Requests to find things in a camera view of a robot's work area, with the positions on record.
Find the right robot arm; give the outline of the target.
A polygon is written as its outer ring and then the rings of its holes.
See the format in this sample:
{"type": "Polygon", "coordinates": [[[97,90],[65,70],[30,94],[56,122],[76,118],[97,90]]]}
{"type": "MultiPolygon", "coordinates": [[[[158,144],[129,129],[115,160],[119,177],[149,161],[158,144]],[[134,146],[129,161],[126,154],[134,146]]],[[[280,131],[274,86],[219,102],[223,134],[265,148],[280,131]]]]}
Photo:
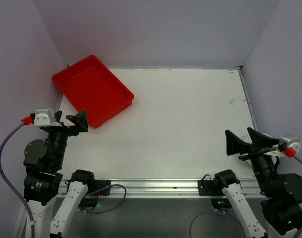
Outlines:
{"type": "Polygon", "coordinates": [[[302,232],[302,177],[277,171],[280,157],[294,157],[300,140],[294,136],[274,138],[247,128],[251,142],[245,142],[230,130],[225,131],[226,154],[238,154],[250,161],[260,188],[267,199],[261,202],[268,229],[264,229],[248,205],[241,184],[232,170],[218,172],[214,183],[230,202],[247,238],[297,238],[302,232]]]}

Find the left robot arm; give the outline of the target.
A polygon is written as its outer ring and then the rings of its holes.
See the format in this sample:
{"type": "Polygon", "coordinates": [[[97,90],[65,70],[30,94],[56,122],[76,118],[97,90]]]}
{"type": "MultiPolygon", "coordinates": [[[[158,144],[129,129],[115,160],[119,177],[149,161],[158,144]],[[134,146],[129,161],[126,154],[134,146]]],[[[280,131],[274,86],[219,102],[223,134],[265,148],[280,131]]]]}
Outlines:
{"type": "Polygon", "coordinates": [[[54,205],[59,194],[67,140],[88,131],[86,110],[67,115],[72,125],[61,122],[62,111],[52,108],[36,110],[22,120],[45,131],[46,140],[34,140],[24,150],[24,201],[28,208],[30,235],[34,238],[65,238],[72,218],[85,194],[94,188],[94,174],[77,169],[68,182],[67,194],[56,214],[54,205]]]}

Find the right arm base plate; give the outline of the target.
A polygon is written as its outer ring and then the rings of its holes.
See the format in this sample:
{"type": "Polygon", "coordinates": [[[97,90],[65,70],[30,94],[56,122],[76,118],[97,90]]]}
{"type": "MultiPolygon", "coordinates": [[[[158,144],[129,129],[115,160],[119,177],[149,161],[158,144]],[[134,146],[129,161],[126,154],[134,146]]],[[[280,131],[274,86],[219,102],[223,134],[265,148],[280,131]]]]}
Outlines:
{"type": "Polygon", "coordinates": [[[210,174],[205,174],[202,179],[197,181],[199,196],[209,196],[212,206],[217,210],[225,210],[232,208],[229,200],[219,189],[215,180],[210,174]]]}

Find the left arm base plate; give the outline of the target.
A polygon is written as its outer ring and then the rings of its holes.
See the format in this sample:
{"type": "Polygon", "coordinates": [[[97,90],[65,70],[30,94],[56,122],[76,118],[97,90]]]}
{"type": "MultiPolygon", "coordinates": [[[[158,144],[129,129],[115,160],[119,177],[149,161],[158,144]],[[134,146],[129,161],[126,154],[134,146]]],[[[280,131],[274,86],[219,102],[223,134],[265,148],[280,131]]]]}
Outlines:
{"type": "MultiPolygon", "coordinates": [[[[94,181],[94,185],[93,187],[91,187],[89,189],[89,191],[87,192],[87,194],[97,191],[99,189],[102,189],[104,187],[110,186],[111,185],[111,181],[110,180],[95,180],[94,181]]],[[[101,196],[109,196],[110,194],[110,189],[106,189],[102,192],[98,192],[96,194],[93,195],[93,197],[87,197],[84,198],[79,205],[79,208],[82,210],[94,210],[95,208],[99,208],[101,205],[99,204],[99,195],[101,196]]]]}

